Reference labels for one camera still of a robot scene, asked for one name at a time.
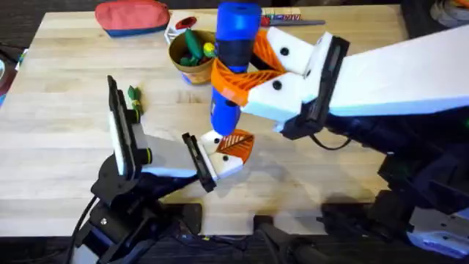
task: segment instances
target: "green object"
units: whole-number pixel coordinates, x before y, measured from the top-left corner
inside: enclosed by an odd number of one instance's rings
[[[202,46],[200,45],[199,39],[193,33],[191,29],[186,29],[184,32],[185,36],[185,44],[188,46],[188,49],[192,56],[196,57],[197,59],[202,59],[204,56],[204,52],[202,50]]]
[[[138,87],[133,88],[131,85],[129,86],[129,89],[127,90],[127,94],[129,95],[129,98],[132,100],[132,108],[134,110],[139,111],[140,115],[144,113],[143,108],[141,107],[141,91]]]
[[[212,43],[204,44],[204,55],[207,58],[215,58],[215,46]]]
[[[182,57],[180,60],[180,64],[182,66],[187,66],[187,67],[197,66],[198,62],[199,62],[199,59],[197,59],[194,56],[192,56],[190,59],[187,57]]]

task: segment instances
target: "red pouch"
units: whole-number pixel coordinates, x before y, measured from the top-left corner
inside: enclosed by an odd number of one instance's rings
[[[158,1],[121,0],[99,4],[95,17],[109,36],[125,37],[164,30],[169,11]]]

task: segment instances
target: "orange 3d-printed part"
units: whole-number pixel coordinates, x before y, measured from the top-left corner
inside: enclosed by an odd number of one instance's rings
[[[274,70],[260,70],[254,73],[233,73],[218,58],[213,62],[212,85],[226,99],[238,106],[248,103],[248,93],[253,87],[263,84],[286,73],[267,41],[267,32],[259,30],[254,42],[254,53]]]
[[[253,134],[240,129],[235,129],[233,133],[228,136],[224,136],[221,139],[216,152],[241,158],[244,164],[248,160],[253,146]]]

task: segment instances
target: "black cable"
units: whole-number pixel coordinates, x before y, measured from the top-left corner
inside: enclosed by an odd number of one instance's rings
[[[202,249],[202,250],[205,250],[205,251],[215,251],[215,250],[219,250],[219,249],[226,249],[226,248],[232,247],[231,245],[226,245],[226,246],[217,246],[217,247],[208,248],[208,247],[205,247],[205,246],[202,246],[202,245],[189,245],[188,243],[181,241],[179,238],[176,238],[173,235],[171,236],[171,238],[173,238],[176,242],[180,243],[183,246],[187,246],[187,247],[190,247],[190,248],[193,248],[193,249]]]
[[[70,264],[70,261],[72,260],[73,247],[75,246],[76,234],[80,230],[81,224],[83,224],[83,220],[85,219],[86,215],[88,214],[93,204],[96,202],[96,199],[97,199],[96,195],[94,195],[93,198],[91,198],[88,205],[83,210],[83,213],[81,213],[81,216],[75,225],[75,229],[73,229],[72,237],[70,238],[70,243],[68,244],[67,255],[65,257],[64,264]]]
[[[321,141],[319,139],[317,139],[317,137],[314,134],[310,135],[309,137],[311,137],[311,139],[313,139],[314,143],[316,143],[318,146],[322,147],[325,150],[340,150],[341,148],[346,147],[352,141],[352,139],[347,138],[347,140],[344,142],[344,144],[342,144],[338,147],[328,147],[328,146],[325,146],[323,143],[321,143]]]
[[[192,246],[192,245],[188,245],[188,244],[186,244],[186,243],[180,241],[179,239],[173,237],[174,239],[178,240],[181,244],[184,244],[184,245],[187,245],[187,246],[193,247],[193,248],[205,249],[205,250],[208,250],[208,251],[217,250],[217,249],[224,249],[224,248],[227,248],[227,247],[232,247],[232,248],[237,249],[237,250],[239,250],[239,251],[241,251],[241,252],[244,252],[244,251],[247,249],[247,244],[244,245],[244,247],[241,247],[241,246],[236,245],[235,243],[242,243],[242,242],[247,241],[247,239],[249,238],[248,236],[244,236],[244,237],[242,237],[242,238],[230,238],[230,239],[225,239],[225,238],[223,238],[223,236],[218,237],[218,236],[214,235],[214,236],[210,236],[210,237],[209,237],[210,239],[209,239],[208,241],[206,241],[206,240],[200,238],[198,234],[192,232],[192,230],[188,227],[187,223],[185,223],[184,220],[182,220],[182,219],[180,219],[180,218],[177,218],[177,217],[175,217],[175,219],[178,220],[178,222],[181,223],[181,224],[189,231],[189,233],[190,233],[196,240],[198,240],[198,241],[200,242],[200,245],[201,245],[201,246]],[[225,246],[219,246],[219,247],[216,247],[216,248],[204,248],[204,247],[202,246],[202,244],[203,244],[203,243],[207,243],[207,242],[223,244],[223,245],[225,245]]]

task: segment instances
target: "wooden tabletop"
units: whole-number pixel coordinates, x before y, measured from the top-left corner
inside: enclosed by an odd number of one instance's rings
[[[197,10],[215,13],[216,10]],[[315,43],[329,31],[349,40],[349,54],[406,38],[398,6],[305,7],[324,26],[283,30]],[[171,64],[163,33],[111,39],[93,12],[47,13],[0,109],[0,235],[70,235],[90,187],[112,154],[107,123],[111,74],[121,89],[142,88],[147,134],[181,141],[211,130],[210,88],[192,87]],[[376,171],[383,155],[353,143],[336,152],[310,139],[295,142],[272,122],[244,114],[239,128],[256,135],[245,169],[205,194],[198,183],[165,198],[200,202],[205,234],[247,234],[255,213],[288,231],[323,233],[321,202],[372,201],[386,187]],[[322,132],[324,143],[344,138]]]

